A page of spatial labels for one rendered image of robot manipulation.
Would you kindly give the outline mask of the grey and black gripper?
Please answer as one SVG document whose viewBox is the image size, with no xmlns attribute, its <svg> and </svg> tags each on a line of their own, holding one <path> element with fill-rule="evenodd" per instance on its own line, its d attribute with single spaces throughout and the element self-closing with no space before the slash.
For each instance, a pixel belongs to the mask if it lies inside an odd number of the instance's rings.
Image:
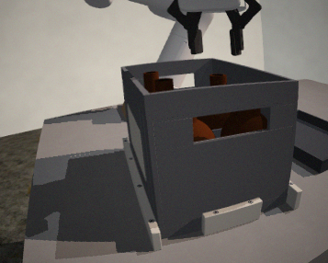
<svg viewBox="0 0 328 263">
<path fill-rule="evenodd" d="M 244 2 L 245 1 L 245 2 Z M 240 5 L 241 4 L 241 5 Z M 239 12 L 248 9 L 241 15 Z M 241 55 L 243 51 L 243 29 L 262 9 L 256 0 L 174 0 L 167 12 L 187 29 L 188 47 L 191 54 L 203 52 L 202 32 L 198 23 L 202 13 L 226 13 L 232 23 L 230 30 L 231 54 Z M 184 15 L 180 10 L 187 12 Z M 204 10 L 223 10 L 206 11 Z"/>
</svg>

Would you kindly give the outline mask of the dark grey crate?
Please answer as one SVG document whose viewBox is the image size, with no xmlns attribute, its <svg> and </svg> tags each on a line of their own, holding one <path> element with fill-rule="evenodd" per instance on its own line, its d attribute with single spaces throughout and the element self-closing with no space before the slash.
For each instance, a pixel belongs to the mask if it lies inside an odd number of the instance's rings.
<svg viewBox="0 0 328 263">
<path fill-rule="evenodd" d="M 194 74 L 195 86 L 149 93 L 143 73 L 152 71 Z M 210 74 L 226 74 L 227 85 L 210 86 Z M 256 198 L 261 212 L 286 203 L 299 81 L 215 58 L 122 66 L 121 76 L 131 151 L 161 239 L 201 231 L 205 212 Z M 221 128 L 194 142 L 192 118 L 248 109 L 261 109 L 267 129 L 221 137 Z"/>
</svg>

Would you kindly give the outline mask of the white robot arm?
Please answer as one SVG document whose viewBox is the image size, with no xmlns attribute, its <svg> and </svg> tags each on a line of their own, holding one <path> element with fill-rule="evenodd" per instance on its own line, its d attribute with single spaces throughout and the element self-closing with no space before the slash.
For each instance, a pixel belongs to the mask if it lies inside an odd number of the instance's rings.
<svg viewBox="0 0 328 263">
<path fill-rule="evenodd" d="M 170 35 L 162 49 L 162 52 L 157 62 L 165 61 L 178 61 L 178 60 L 190 60 L 194 59 L 195 54 L 191 54 L 188 47 L 187 30 L 181 25 L 173 16 L 167 12 L 167 8 L 173 3 L 174 0 L 129 0 L 134 3 L 148 6 L 150 11 L 156 16 L 167 18 L 175 21 L 175 24 L 170 32 Z M 96 8 L 106 8 L 110 6 L 113 0 L 85 0 L 85 2 Z M 150 7 L 151 6 L 151 7 Z M 198 24 L 198 29 L 202 31 L 202 38 L 209 27 L 215 13 L 201 14 L 201 18 Z M 159 78 L 173 78 L 174 89 L 180 88 L 186 74 L 162 76 Z"/>
</svg>

